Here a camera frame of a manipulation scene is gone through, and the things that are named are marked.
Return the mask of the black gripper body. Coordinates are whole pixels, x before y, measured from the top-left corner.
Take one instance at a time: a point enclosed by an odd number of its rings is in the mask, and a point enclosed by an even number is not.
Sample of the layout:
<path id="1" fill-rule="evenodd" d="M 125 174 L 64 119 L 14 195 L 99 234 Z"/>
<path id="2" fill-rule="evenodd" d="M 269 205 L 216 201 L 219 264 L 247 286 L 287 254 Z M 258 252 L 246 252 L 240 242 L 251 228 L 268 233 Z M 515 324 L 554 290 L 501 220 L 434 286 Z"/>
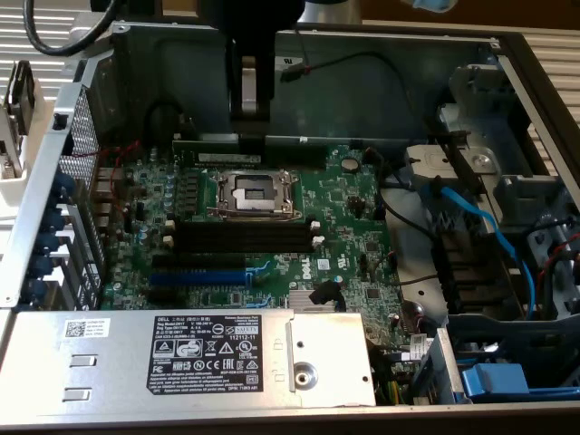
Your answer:
<path id="1" fill-rule="evenodd" d="M 300 0 L 198 2 L 199 19 L 235 42 L 242 54 L 273 52 L 276 34 L 292 28 L 301 15 Z"/>

